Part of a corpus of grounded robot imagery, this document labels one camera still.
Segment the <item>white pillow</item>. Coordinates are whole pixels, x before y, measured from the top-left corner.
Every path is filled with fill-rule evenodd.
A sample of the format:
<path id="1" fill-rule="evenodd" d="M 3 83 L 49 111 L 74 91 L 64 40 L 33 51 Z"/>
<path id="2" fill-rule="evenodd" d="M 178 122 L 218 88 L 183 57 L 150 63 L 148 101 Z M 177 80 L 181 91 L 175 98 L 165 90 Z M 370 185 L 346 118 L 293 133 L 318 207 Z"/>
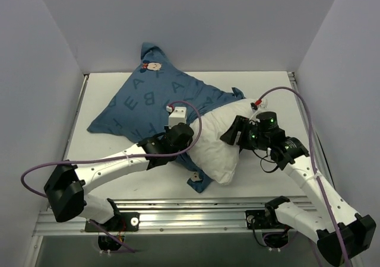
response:
<path id="1" fill-rule="evenodd" d="M 221 185 L 228 185 L 232 181 L 239 161 L 239 149 L 226 144 L 220 137 L 232 126 L 236 116 L 251 118 L 254 115 L 251 109 L 254 102 L 255 99 L 245 98 L 206 113 L 201 116 L 202 129 L 199 129 L 197 120 L 190 124 L 195 134 L 201 134 L 188 151 L 190 159 Z"/>

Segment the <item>blue cartoon print pillowcase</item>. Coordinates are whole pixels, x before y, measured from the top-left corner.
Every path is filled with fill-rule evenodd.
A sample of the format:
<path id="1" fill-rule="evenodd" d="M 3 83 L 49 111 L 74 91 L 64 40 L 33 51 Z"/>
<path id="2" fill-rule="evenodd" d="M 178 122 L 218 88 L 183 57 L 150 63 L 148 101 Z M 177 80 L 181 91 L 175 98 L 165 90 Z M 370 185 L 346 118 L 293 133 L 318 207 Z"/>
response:
<path id="1" fill-rule="evenodd" d="M 143 43 L 140 65 L 87 130 L 138 142 L 163 132 L 169 117 L 166 106 L 174 101 L 187 108 L 186 123 L 190 126 L 197 120 L 202 129 L 201 116 L 244 98 L 236 87 L 225 92 L 178 70 L 158 46 Z M 188 185 L 196 192 L 203 192 L 215 181 L 193 163 L 188 152 L 179 155 L 176 161 L 193 172 Z"/>

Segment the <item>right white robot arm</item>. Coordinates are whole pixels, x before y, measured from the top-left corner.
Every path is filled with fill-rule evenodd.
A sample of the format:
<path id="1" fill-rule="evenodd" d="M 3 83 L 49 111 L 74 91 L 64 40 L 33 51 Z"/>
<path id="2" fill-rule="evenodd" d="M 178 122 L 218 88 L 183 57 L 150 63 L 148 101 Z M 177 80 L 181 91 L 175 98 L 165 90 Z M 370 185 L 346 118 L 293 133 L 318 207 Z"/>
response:
<path id="1" fill-rule="evenodd" d="M 268 152 L 277 168 L 301 188 L 319 213 L 313 216 L 289 198 L 279 196 L 265 203 L 267 225 L 294 228 L 316 243 L 320 254 L 333 266 L 370 247 L 376 229 L 373 218 L 361 216 L 320 172 L 312 170 L 311 153 L 297 138 L 286 136 L 278 126 L 276 113 L 258 113 L 255 120 L 236 116 L 220 139 L 241 149 Z"/>

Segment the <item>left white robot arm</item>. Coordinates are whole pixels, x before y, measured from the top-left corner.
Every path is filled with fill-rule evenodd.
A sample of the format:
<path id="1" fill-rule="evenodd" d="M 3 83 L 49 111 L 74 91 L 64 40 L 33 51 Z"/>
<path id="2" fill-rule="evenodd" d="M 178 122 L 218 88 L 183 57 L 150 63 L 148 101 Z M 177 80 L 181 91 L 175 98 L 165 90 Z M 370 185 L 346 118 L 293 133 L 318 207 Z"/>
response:
<path id="1" fill-rule="evenodd" d="M 96 163 L 77 165 L 66 161 L 57 165 L 44 186 L 56 222 L 82 217 L 106 231 L 115 230 L 122 221 L 121 212 L 112 199 L 94 196 L 92 190 L 174 161 L 179 151 L 190 146 L 193 135 L 188 125 L 179 123 Z"/>

